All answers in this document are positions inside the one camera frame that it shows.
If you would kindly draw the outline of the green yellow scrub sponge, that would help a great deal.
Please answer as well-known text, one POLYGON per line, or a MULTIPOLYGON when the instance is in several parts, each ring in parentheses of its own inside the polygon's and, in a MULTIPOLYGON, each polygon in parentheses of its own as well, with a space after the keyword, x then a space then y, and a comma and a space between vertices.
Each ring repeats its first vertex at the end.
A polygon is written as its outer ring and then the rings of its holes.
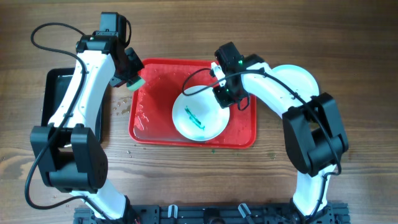
POLYGON ((126 87, 129 91, 136 91, 145 84, 145 80, 139 75, 132 77, 126 82, 126 87))

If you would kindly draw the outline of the white plate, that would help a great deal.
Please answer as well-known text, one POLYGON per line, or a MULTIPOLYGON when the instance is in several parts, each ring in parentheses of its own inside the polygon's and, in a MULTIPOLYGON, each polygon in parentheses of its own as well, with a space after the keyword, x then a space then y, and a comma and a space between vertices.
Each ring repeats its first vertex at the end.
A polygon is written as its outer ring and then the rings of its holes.
POLYGON ((318 96, 320 89, 316 79, 306 69, 297 65, 279 65, 272 69, 273 76, 289 86, 306 102, 318 96))
POLYGON ((222 108, 213 90, 197 85, 185 90, 174 102, 172 121, 176 130, 192 141, 207 141, 219 136, 227 127, 229 108, 222 108))

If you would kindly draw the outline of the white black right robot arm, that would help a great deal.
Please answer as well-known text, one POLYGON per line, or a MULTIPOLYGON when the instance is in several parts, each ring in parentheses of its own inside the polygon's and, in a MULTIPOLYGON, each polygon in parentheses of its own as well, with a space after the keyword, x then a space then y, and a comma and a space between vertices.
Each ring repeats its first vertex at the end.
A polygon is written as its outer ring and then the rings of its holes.
POLYGON ((334 98, 320 93, 305 69, 270 68, 257 55, 212 63, 210 73, 217 79, 213 92, 221 107, 254 95, 282 119, 286 153, 297 170, 292 203, 305 220, 315 219, 326 207, 330 178, 341 174, 341 157, 348 150, 334 98))

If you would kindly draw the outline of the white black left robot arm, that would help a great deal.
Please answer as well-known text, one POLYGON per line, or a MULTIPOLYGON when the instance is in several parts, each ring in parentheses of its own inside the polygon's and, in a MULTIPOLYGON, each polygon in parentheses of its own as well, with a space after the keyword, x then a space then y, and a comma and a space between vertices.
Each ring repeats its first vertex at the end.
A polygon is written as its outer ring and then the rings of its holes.
POLYGON ((47 187, 84 201, 103 222, 124 223, 129 200, 107 179, 108 158, 95 136, 96 120, 109 85, 137 90, 143 64, 130 40, 112 32, 84 35, 76 45, 76 66, 59 107, 47 125, 30 134, 35 161, 47 187))

